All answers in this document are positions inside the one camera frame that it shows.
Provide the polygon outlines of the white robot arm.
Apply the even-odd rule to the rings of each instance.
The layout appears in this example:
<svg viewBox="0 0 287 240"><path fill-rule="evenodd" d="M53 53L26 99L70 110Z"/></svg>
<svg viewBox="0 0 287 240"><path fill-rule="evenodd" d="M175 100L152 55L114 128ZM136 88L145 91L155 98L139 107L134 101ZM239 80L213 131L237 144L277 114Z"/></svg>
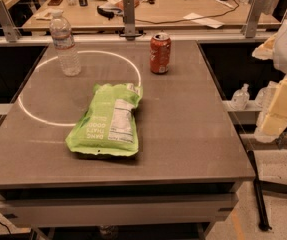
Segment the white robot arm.
<svg viewBox="0 0 287 240"><path fill-rule="evenodd" d="M272 59L274 68L285 74L279 83L268 84L256 122L255 139L270 143L287 128L287 19L276 34L254 50L252 56L261 60Z"/></svg>

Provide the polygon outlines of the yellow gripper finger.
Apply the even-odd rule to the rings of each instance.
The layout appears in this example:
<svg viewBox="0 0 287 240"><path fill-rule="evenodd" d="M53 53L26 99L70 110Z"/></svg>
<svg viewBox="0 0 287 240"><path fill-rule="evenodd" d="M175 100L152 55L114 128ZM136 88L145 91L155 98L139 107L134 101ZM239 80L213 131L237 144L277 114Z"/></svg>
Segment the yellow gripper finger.
<svg viewBox="0 0 287 240"><path fill-rule="evenodd" d="M276 140L287 128L287 75L278 83L270 82L263 99L254 137L261 143Z"/></svg>
<svg viewBox="0 0 287 240"><path fill-rule="evenodd" d="M275 43L276 35L273 34L264 43L259 45L252 52L252 56L260 60L268 60L273 58L273 47Z"/></svg>

